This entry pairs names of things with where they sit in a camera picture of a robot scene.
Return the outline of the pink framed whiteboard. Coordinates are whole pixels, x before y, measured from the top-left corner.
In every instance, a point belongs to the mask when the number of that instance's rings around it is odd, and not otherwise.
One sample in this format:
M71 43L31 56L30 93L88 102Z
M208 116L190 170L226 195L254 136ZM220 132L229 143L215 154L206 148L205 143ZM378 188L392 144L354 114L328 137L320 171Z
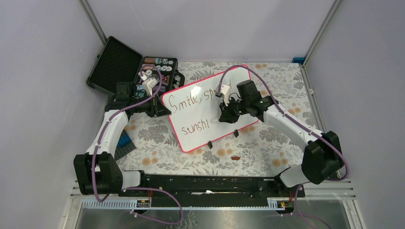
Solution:
M232 96L236 97L237 84L251 79L245 67L231 69L224 78L222 75L214 74L162 96L162 103L171 111L169 120L183 152L192 151L258 122L250 115L241 116L234 124L211 122L219 119L221 114L219 105L223 99L215 96L219 82L230 86Z

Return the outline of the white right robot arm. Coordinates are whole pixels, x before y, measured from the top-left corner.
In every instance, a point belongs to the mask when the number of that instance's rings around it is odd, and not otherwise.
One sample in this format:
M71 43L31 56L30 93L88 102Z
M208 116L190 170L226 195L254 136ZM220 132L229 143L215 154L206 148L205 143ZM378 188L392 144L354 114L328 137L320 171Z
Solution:
M286 135L303 152L300 165L288 168L277 175L275 193L285 197L293 187L303 183L320 184L344 166L337 135L311 130L304 122L294 119L270 95L262 97L252 80L237 85L239 99L231 97L228 85L219 86L216 96L223 102L219 107L219 122L234 124L242 115L251 115Z

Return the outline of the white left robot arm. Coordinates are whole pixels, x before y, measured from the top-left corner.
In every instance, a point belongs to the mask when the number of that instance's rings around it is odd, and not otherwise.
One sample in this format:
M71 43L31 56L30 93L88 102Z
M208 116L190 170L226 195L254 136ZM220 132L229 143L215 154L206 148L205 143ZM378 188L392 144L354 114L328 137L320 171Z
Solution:
M132 82L117 83L116 93L105 107L102 125L84 154L74 158L74 169L79 190L83 195L118 194L124 189L136 196L148 191L147 181L140 171L122 171L115 161L115 152L121 134L134 113L150 117L169 115L158 94L162 82L148 79L138 89Z

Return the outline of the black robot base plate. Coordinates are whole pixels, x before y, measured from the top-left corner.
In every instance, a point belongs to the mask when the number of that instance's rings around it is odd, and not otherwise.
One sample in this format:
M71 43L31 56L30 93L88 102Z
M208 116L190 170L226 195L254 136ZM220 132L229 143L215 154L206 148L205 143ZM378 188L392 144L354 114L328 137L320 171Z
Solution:
M136 178L135 187L165 190L174 194L213 193L245 194L264 198L305 197L304 188L285 187L273 177L230 177L144 174Z

